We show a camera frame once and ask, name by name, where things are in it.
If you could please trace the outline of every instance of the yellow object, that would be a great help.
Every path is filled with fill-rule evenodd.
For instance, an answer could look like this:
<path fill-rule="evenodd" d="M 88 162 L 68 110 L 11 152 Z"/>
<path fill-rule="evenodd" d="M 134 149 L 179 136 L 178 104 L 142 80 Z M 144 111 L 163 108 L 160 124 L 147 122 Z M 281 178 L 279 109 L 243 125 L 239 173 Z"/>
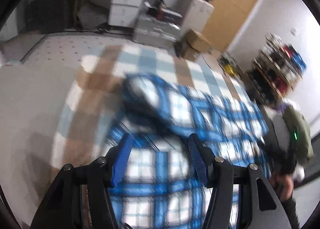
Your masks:
<path fill-rule="evenodd" d="M 229 74 L 231 76 L 234 76 L 234 77 L 237 76 L 236 70 L 230 64 L 227 64 L 224 67 L 224 70 L 226 71 L 227 74 Z"/>

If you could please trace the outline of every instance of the cardboard box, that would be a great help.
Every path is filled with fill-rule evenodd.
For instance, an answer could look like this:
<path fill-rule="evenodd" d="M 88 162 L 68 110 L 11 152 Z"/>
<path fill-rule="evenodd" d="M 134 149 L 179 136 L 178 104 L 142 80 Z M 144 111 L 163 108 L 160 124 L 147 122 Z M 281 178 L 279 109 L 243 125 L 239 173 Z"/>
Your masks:
<path fill-rule="evenodd" d="M 193 49 L 201 53 L 208 53 L 211 49 L 210 42 L 199 32 L 193 31 L 192 29 L 190 29 L 182 39 L 183 41 L 187 41 Z"/>
<path fill-rule="evenodd" d="M 183 59 L 195 62 L 198 58 L 199 51 L 192 48 L 186 40 L 180 44 L 180 56 Z"/>

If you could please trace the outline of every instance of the wall outlet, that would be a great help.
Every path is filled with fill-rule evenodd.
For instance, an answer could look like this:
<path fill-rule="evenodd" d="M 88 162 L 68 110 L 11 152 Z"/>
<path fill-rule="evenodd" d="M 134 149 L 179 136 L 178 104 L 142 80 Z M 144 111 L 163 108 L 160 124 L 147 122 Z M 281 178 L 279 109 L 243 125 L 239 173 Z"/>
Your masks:
<path fill-rule="evenodd" d="M 291 34 L 294 35 L 294 36 L 297 36 L 298 35 L 298 30 L 293 28 L 291 29 Z"/>

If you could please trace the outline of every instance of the white wall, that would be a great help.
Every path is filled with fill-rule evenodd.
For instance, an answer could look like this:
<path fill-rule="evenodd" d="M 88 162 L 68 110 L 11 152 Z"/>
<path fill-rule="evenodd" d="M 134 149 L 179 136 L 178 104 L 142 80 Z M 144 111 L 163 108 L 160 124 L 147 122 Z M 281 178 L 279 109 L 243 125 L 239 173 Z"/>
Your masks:
<path fill-rule="evenodd" d="M 302 0 L 259 0 L 248 19 L 249 22 L 239 30 L 228 51 L 247 70 L 265 43 L 265 34 L 277 34 L 284 43 L 292 44 L 304 59 L 307 70 L 288 98 L 300 105 L 306 120 L 311 122 L 320 113 L 318 22 Z M 298 30 L 297 36 L 291 34 L 292 28 Z M 316 134 L 320 123 L 311 128 Z"/>

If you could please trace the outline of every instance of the patterned floor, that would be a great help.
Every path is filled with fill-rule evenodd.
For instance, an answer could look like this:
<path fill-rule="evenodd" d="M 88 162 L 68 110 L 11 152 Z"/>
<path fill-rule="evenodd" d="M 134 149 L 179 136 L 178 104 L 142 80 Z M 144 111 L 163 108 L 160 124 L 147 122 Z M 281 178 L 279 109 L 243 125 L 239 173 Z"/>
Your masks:
<path fill-rule="evenodd" d="M 131 38 L 128 36 L 116 34 L 109 36 L 96 34 L 89 35 L 86 33 L 50 34 L 25 56 L 25 65 L 41 66 L 62 64 L 66 67 L 77 68 L 80 65 L 83 55 L 95 54 L 108 45 L 121 45 L 127 43 L 137 44 L 131 41 Z"/>

